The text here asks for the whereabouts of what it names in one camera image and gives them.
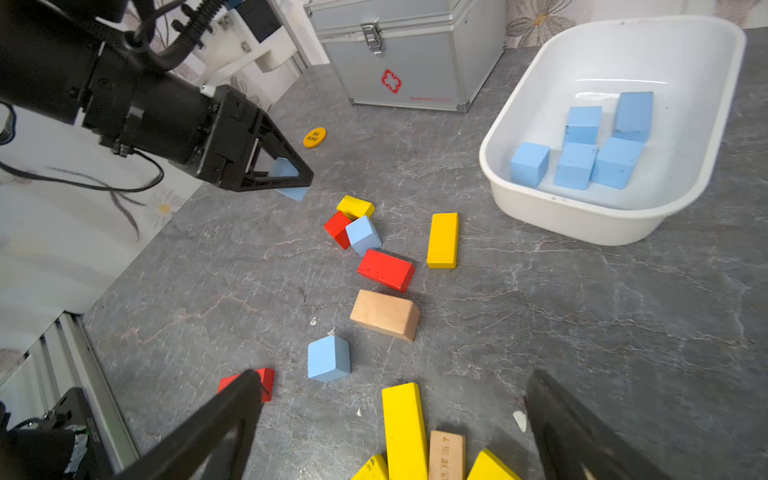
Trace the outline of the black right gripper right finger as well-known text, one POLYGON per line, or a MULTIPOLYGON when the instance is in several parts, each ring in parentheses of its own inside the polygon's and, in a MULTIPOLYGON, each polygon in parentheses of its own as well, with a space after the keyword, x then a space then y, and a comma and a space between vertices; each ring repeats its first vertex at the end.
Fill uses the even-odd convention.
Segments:
POLYGON ((547 479, 667 479, 551 375, 536 369, 525 405, 547 479))

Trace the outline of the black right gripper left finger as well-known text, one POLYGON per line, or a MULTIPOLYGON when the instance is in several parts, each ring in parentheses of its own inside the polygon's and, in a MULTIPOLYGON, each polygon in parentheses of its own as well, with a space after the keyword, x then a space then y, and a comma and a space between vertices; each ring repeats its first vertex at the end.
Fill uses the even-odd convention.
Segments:
POLYGON ((224 390, 121 472, 120 479, 241 479, 262 410, 262 383, 242 372, 224 390))

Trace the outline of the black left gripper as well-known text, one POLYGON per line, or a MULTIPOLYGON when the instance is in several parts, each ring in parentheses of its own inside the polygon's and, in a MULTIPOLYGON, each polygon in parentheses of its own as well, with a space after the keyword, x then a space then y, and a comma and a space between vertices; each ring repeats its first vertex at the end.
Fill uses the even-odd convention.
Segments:
POLYGON ((271 118, 229 85, 216 89, 196 134, 196 143, 179 168, 220 189, 302 189, 314 178, 271 118))

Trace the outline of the long blue block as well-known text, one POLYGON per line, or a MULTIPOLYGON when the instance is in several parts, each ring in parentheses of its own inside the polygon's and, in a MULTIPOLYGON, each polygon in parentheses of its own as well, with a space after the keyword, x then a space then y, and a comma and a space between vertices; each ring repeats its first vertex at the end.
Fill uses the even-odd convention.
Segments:
POLYGON ((622 92, 617 103, 612 136, 646 143, 652 127, 653 103, 654 94, 650 91, 622 92))

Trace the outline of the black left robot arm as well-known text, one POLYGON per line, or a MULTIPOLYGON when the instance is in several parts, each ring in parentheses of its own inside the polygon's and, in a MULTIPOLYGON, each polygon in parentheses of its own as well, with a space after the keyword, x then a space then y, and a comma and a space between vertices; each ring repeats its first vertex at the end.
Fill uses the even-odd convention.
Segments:
POLYGON ((203 90, 175 69, 213 32, 222 8, 139 1, 5 1, 1 102, 97 134, 103 146, 166 160, 218 188, 303 188, 313 171, 268 114, 231 86, 203 90))

